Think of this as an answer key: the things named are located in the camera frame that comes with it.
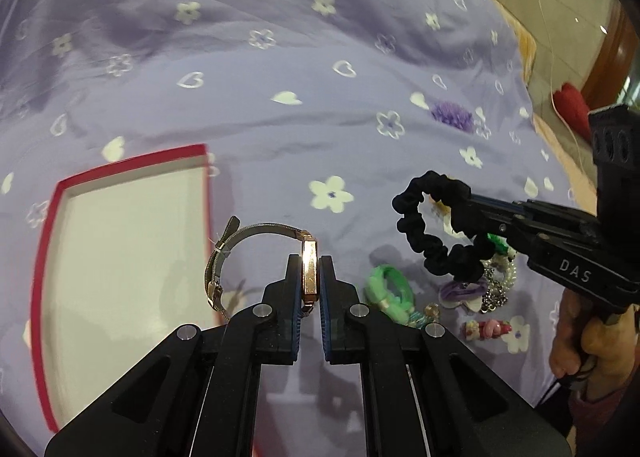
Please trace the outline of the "person's right hand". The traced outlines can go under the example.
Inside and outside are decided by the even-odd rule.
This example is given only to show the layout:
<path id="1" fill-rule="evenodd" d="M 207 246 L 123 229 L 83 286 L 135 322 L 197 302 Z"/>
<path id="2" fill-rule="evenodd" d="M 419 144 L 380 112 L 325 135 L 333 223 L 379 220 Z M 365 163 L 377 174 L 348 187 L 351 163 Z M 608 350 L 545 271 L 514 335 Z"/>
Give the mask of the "person's right hand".
<path id="1" fill-rule="evenodd" d="M 582 350 L 596 360 L 584 388 L 585 400 L 597 402 L 621 390 L 636 365 L 636 310 L 631 305 L 615 324 L 605 325 L 587 310 L 580 295 L 565 289 L 549 356 L 555 377 L 577 373 L 582 368 L 578 350 Z"/>

